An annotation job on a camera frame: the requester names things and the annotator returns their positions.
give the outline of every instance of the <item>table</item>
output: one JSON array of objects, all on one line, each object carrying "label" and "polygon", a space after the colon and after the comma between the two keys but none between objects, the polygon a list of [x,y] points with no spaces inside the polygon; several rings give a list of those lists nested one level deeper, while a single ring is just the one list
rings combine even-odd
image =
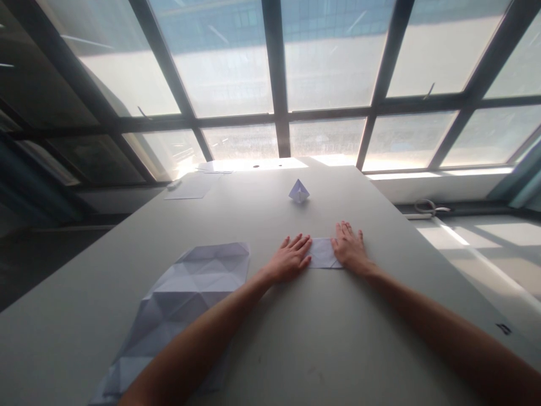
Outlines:
[{"label": "table", "polygon": [[[249,277],[286,235],[362,228],[381,267],[461,314],[537,370],[541,356],[355,167],[240,171],[200,200],[164,191],[0,314],[0,396],[84,405],[139,301],[187,249],[247,241]],[[301,179],[310,198],[288,198]],[[477,399],[362,280],[309,270],[273,288],[233,341],[225,387],[192,404],[476,404]]]}]

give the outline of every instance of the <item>floor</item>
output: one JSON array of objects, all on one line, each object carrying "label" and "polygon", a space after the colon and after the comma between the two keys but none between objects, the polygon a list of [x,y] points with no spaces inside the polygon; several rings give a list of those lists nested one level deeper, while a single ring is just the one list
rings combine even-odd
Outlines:
[{"label": "floor", "polygon": [[541,350],[541,224],[507,215],[411,223]]},{"label": "floor", "polygon": [[35,232],[0,239],[0,312],[109,230]]}]

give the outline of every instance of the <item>hand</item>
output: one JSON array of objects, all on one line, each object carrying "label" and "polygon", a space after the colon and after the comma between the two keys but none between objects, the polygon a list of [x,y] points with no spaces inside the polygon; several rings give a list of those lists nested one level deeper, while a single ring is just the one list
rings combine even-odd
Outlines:
[{"label": "hand", "polygon": [[312,257],[304,257],[310,246],[310,236],[303,237],[302,233],[290,241],[289,236],[259,273],[269,277],[273,284],[289,282],[301,274],[308,266]]},{"label": "hand", "polygon": [[331,239],[331,245],[334,255],[344,268],[360,276],[366,276],[374,269],[375,263],[366,255],[362,231],[359,230],[358,235],[355,235],[351,224],[345,221],[336,223],[336,238]]}]

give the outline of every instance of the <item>window frame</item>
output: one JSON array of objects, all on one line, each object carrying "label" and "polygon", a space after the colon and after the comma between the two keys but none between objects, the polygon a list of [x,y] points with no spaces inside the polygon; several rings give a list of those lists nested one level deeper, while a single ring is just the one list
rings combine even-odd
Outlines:
[{"label": "window frame", "polygon": [[[92,183],[80,176],[77,173],[77,169],[66,163],[66,160],[61,155],[47,147],[49,144],[44,142],[45,140],[76,135],[107,134],[143,177],[145,185],[155,187],[166,184],[167,182],[158,182],[154,179],[129,146],[128,142],[126,142],[122,136],[123,133],[155,133],[191,129],[196,136],[205,159],[211,161],[213,156],[203,136],[202,128],[273,123],[276,126],[279,157],[286,158],[291,156],[290,122],[366,117],[356,165],[361,170],[377,117],[397,114],[458,111],[456,119],[442,139],[426,168],[364,172],[365,174],[415,173],[437,171],[440,169],[443,160],[475,110],[490,107],[541,104],[541,95],[483,99],[516,45],[541,9],[541,3],[534,1],[511,3],[462,92],[456,94],[428,94],[426,96],[388,98],[387,91],[414,5],[414,0],[396,0],[370,106],[289,112],[287,108],[281,2],[277,0],[261,0],[265,37],[267,39],[274,113],[210,118],[198,118],[194,114],[182,79],[168,50],[154,12],[147,0],[129,0],[129,3],[158,61],[175,101],[182,112],[181,114],[153,117],[119,117],[105,97],[103,97],[84,67],[81,66],[77,57],[60,37],[60,34],[48,20],[39,5],[33,0],[3,1],[32,40],[99,122],[97,126],[38,130],[26,123],[15,110],[0,98],[1,110],[22,129],[21,131],[9,133],[9,136],[14,140],[32,140],[45,146],[50,154],[81,180],[79,186],[73,186],[72,188],[140,187],[140,184],[103,185]],[[528,137],[526,142],[517,149],[511,159],[504,165],[445,167],[445,170],[513,166],[517,156],[527,151],[534,143],[538,143],[540,131],[541,123],[540,127]]]}]

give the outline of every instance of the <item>forearm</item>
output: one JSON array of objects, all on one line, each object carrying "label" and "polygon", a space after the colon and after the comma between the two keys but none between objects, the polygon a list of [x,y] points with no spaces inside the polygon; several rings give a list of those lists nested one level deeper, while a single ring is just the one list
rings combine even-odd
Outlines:
[{"label": "forearm", "polygon": [[221,357],[259,299],[272,286],[262,273],[206,311],[141,372],[119,406],[184,403]]},{"label": "forearm", "polygon": [[365,279],[485,399],[541,404],[539,373],[498,341],[374,264]]}]

